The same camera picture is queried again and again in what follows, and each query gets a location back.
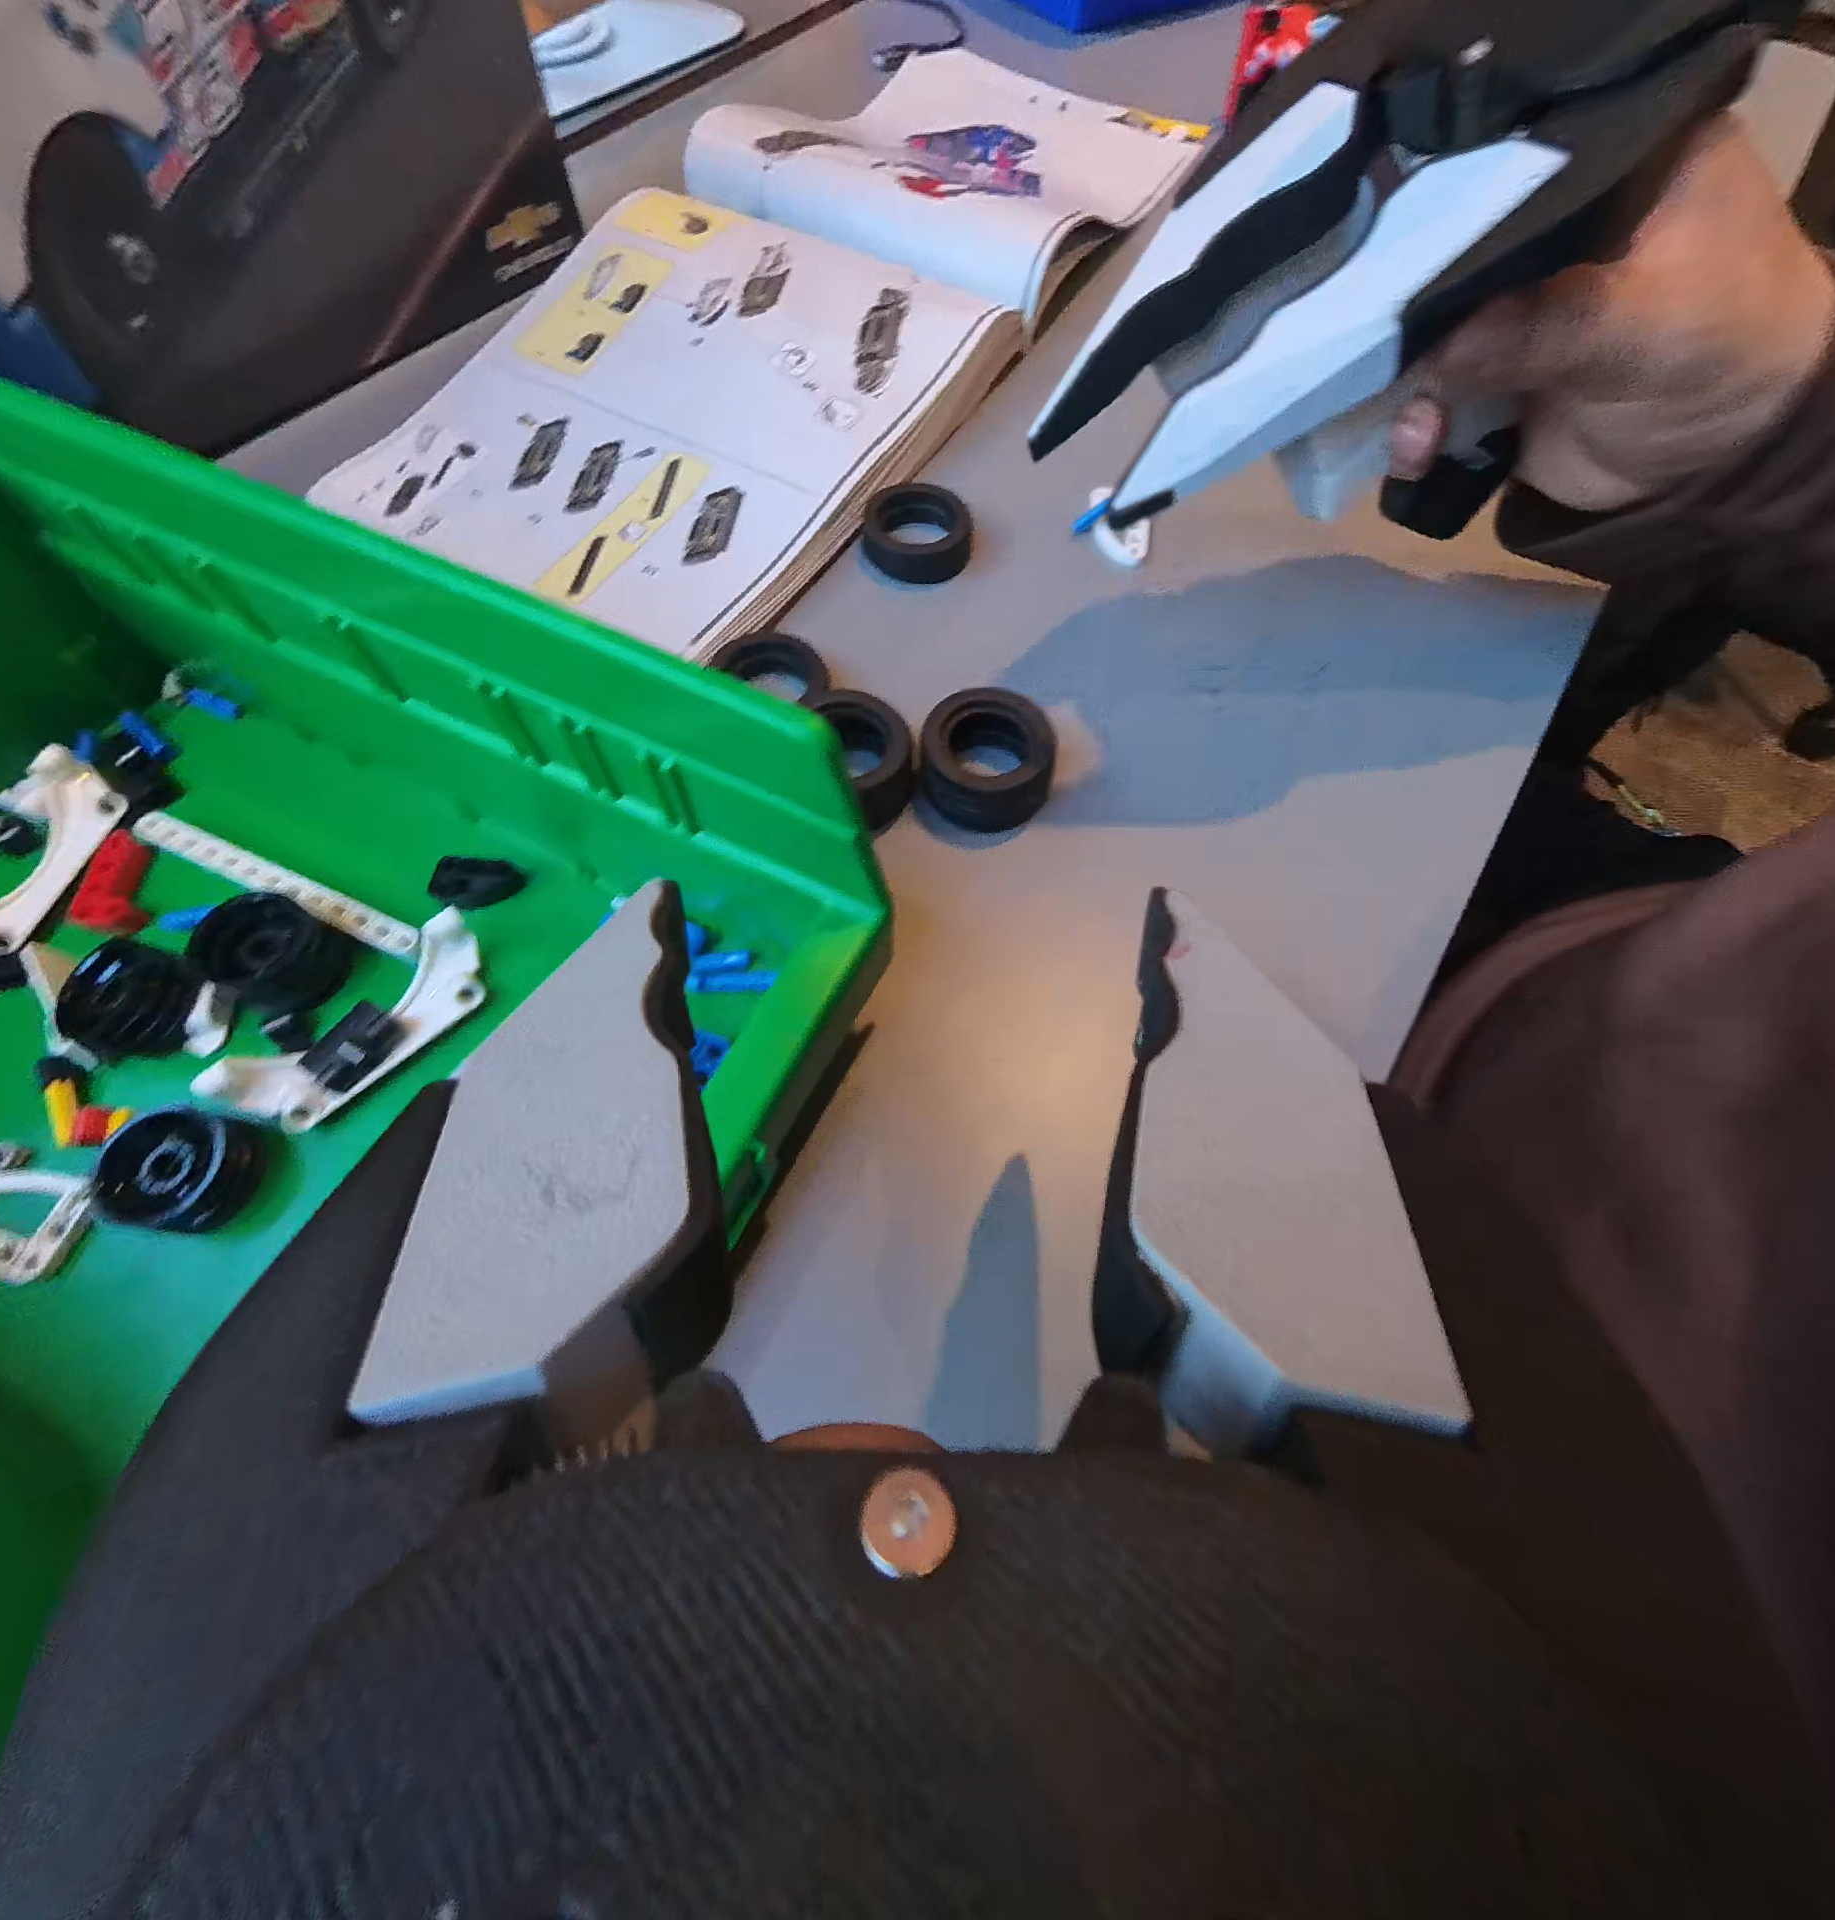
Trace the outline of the black car set box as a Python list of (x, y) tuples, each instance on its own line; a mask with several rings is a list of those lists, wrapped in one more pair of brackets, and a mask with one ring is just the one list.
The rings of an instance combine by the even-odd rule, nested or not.
[(0, 3), (0, 378), (228, 452), (581, 239), (517, 3)]

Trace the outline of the person's black trousers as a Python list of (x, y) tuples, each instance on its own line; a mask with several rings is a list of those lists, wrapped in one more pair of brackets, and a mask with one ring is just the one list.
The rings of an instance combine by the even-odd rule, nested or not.
[(1739, 629), (1739, 591), (1736, 562), (1712, 556), (1610, 589), (1427, 996), (1536, 915), (1649, 885), (1702, 881), (1743, 858), (1721, 836), (1641, 825), (1589, 785), (1601, 738), (1721, 652)]

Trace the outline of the black rubber tyre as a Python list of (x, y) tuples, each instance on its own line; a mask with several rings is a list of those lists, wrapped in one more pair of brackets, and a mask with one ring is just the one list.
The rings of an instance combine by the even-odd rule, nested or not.
[(865, 562), (895, 586), (945, 586), (975, 548), (975, 519), (936, 485), (902, 482), (872, 494), (860, 525)]
[(967, 689), (930, 710), (921, 729), (921, 791), (947, 824), (975, 833), (1028, 825), (1047, 804), (1057, 739), (1025, 694)]
[(904, 815), (918, 781), (918, 750), (902, 713), (872, 693), (847, 689), (820, 690), (801, 708), (834, 734), (863, 828), (881, 839)]
[(805, 638), (775, 629), (725, 644), (713, 652), (709, 666), (799, 708), (814, 706), (834, 690), (831, 671), (820, 653)]

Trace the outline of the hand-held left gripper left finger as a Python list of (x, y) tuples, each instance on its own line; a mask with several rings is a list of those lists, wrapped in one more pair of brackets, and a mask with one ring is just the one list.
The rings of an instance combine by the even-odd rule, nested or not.
[(685, 914), (643, 883), (453, 1079), (348, 1412), (643, 1423), (730, 1311)]

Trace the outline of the yellow axle piece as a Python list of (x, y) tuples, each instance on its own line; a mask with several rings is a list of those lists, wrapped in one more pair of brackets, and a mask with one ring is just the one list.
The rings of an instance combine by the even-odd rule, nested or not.
[(40, 1057), (37, 1080), (52, 1138), (60, 1149), (100, 1149), (135, 1116), (133, 1109), (91, 1099), (90, 1069), (64, 1054)]

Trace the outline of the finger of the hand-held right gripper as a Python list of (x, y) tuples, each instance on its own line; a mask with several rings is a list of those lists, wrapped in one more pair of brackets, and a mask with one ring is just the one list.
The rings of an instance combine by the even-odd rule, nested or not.
[(1028, 427), (1044, 461), (1141, 374), (1183, 396), (1250, 347), (1270, 309), (1337, 258), (1383, 140), (1371, 83), (1320, 80), (1268, 120), (1234, 127), (1179, 189)]
[(1151, 519), (1383, 396), (1415, 353), (1410, 305), (1567, 164), (1527, 135), (1447, 157), (1409, 157), (1383, 135), (1337, 258), (1270, 309), (1231, 366), (1183, 396), (1163, 393), (1158, 427), (1110, 491), (1110, 521)]

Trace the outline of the white curved fender piece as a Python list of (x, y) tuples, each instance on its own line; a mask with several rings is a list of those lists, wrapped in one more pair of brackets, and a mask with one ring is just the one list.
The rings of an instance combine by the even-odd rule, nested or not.
[(44, 746), (0, 809), (40, 828), (37, 869), (0, 896), (0, 958), (29, 945), (58, 915), (99, 847), (120, 828), (128, 799), (61, 744)]
[(415, 966), (395, 1006), (359, 1004), (299, 1053), (225, 1057), (198, 1074), (189, 1093), (299, 1136), (374, 1090), (485, 1001), (478, 941), (458, 908), (443, 908), (419, 928)]

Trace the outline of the green plastic bin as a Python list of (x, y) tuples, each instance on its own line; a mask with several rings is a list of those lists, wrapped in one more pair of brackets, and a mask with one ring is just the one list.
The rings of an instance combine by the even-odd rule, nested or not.
[[(0, 1284), (0, 1911), (80, 1916), (179, 1775), (231, 1643), (209, 1563), (279, 1597), (310, 1533), (254, 1420), (280, 1360), (331, 1359), (331, 1457), (415, 1146), (449, 1079), (599, 926), (672, 881), (778, 983), (700, 1090), (736, 1246), (889, 954), (889, 900), (834, 734), (773, 696), (483, 580), (198, 455), (0, 379), (0, 791), (61, 744), (128, 801), (415, 930), (441, 855), (507, 858), (460, 914), (483, 1010), (330, 1120), (271, 1136), (228, 1229), (100, 1223)], [(222, 1053), (99, 1064), (90, 1098), (199, 1109)]]

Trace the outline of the person's right forearm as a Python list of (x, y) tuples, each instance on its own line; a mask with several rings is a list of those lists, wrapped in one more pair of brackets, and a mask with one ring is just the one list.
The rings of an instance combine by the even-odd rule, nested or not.
[(1715, 467), (1598, 514), (1513, 486), (1496, 533), (1607, 589), (1634, 676), (1661, 682), (1739, 632), (1835, 669), (1835, 334), (1786, 411)]

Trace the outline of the long white holed beam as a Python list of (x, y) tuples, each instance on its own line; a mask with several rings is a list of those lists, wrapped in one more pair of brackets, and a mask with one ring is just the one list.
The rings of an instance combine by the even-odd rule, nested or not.
[(414, 926), (324, 881), (305, 877), (231, 841), (181, 824), (165, 811), (136, 815), (130, 820), (130, 833), (141, 844), (173, 855), (243, 893), (267, 893), (289, 900), (325, 926), (386, 956), (409, 963), (423, 945), (423, 934)]

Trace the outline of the open instruction booklet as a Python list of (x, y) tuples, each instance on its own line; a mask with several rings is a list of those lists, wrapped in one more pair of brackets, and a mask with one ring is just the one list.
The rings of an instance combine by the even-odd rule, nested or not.
[(912, 53), (847, 120), (720, 106), (309, 501), (706, 658), (770, 625), (1161, 209), (1209, 130)]

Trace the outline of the white rounded flat base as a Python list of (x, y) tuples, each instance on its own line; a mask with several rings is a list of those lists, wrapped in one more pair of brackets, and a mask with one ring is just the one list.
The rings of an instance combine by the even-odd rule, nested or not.
[(599, 3), (533, 33), (550, 120), (573, 120), (730, 48), (743, 20), (707, 3)]

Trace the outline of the toy brick race car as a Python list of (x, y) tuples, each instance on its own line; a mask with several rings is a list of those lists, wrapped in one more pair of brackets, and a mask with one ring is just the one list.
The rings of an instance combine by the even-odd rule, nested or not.
[(1233, 63), (1220, 124), (1233, 128), (1243, 107), (1268, 80), (1294, 63), (1310, 45), (1328, 37), (1341, 20), (1336, 4), (1246, 4), (1238, 50)]

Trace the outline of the person's brown hoodie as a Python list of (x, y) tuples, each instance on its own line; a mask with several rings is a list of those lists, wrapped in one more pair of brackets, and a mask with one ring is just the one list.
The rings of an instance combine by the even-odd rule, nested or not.
[(1835, 1844), (1835, 812), (1512, 930), (1393, 1083), (1545, 1237), (1696, 1464)]

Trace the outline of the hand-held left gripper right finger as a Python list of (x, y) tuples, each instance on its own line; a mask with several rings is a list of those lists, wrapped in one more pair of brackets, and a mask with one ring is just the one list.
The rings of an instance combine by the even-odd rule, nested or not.
[(1307, 1414), (1457, 1443), (1473, 1404), (1370, 1085), (1236, 944), (1154, 887), (1091, 1330), (1207, 1456)]

